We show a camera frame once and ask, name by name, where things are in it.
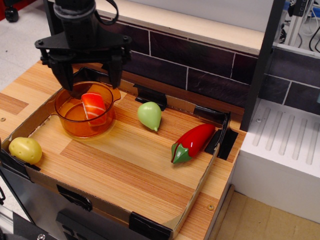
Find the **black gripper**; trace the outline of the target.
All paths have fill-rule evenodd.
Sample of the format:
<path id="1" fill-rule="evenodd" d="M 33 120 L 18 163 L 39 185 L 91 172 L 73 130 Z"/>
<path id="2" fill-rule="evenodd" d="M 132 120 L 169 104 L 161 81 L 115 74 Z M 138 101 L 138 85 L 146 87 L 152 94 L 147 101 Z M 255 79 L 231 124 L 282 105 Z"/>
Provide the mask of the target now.
<path id="1" fill-rule="evenodd" d="M 114 30 L 116 22 L 104 17 L 88 22 L 65 22 L 66 29 L 35 42 L 43 65 L 51 68 L 60 85 L 73 90 L 73 64 L 108 65 L 112 87 L 118 88 L 123 65 L 132 58 L 132 38 Z"/>

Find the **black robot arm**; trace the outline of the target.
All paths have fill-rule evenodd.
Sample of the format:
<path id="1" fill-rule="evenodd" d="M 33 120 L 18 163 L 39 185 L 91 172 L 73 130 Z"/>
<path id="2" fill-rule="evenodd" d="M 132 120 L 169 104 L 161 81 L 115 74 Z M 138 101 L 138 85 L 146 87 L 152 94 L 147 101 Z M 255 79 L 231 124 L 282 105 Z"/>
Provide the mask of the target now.
<path id="1" fill-rule="evenodd" d="M 113 88 L 120 86 L 123 65 L 131 59 L 132 38 L 108 31 L 105 27 L 117 20 L 101 19 L 94 0 L 57 0 L 53 12 L 63 31 L 35 42 L 41 61 L 47 65 L 60 85 L 71 91 L 73 64 L 101 63 L 108 71 Z"/>

